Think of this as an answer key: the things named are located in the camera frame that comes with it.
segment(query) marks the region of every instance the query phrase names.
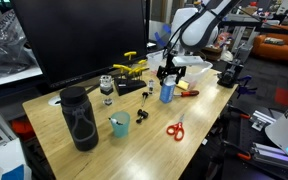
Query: black stand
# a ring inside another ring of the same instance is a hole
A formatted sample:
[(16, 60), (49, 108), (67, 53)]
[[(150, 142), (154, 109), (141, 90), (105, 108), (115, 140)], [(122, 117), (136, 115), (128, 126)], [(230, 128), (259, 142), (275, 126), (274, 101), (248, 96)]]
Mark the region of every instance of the black stand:
[(146, 83), (142, 80), (118, 79), (118, 78), (114, 79), (114, 85), (119, 96), (146, 87)]

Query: plastic bag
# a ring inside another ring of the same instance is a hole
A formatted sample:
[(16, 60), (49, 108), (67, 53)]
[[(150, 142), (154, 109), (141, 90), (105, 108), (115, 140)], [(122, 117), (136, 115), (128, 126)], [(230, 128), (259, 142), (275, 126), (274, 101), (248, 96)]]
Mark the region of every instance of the plastic bag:
[(10, 10), (0, 18), (0, 77), (26, 70), (30, 59), (23, 50), (25, 34), (15, 13)]

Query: red scissors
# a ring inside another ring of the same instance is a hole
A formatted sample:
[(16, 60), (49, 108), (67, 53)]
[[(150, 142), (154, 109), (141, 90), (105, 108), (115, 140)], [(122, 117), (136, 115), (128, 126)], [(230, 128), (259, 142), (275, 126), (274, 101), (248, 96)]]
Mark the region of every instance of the red scissors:
[(179, 122), (177, 124), (173, 124), (171, 126), (168, 126), (166, 129), (166, 133), (169, 135), (175, 135), (174, 139), (175, 141), (180, 141), (184, 137), (184, 129), (183, 129), (183, 119), (184, 114), (181, 116)]

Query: gray floor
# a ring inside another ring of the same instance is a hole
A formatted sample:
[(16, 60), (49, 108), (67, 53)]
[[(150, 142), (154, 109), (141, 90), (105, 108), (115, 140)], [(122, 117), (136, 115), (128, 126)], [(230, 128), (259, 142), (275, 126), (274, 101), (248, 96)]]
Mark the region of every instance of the gray floor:
[[(212, 62), (213, 69), (223, 71), (226, 63), (223, 61)], [(275, 108), (285, 111), (288, 107), (275, 102), (276, 88), (288, 89), (288, 62), (279, 62), (256, 57), (249, 57), (244, 64), (244, 68), (239, 77), (245, 75), (252, 76), (248, 83), (250, 87), (257, 87), (255, 95), (241, 95), (237, 99), (237, 93), (234, 93), (231, 100), (247, 101), (254, 105), (267, 108)]]

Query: blue cup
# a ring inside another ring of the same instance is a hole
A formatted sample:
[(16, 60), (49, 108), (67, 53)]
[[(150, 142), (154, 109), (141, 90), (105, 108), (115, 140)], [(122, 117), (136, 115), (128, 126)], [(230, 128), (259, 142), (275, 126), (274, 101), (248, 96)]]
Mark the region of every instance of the blue cup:
[(117, 121), (111, 120), (114, 136), (117, 138), (126, 136), (130, 125), (130, 115), (125, 111), (118, 111), (114, 113), (111, 118)]

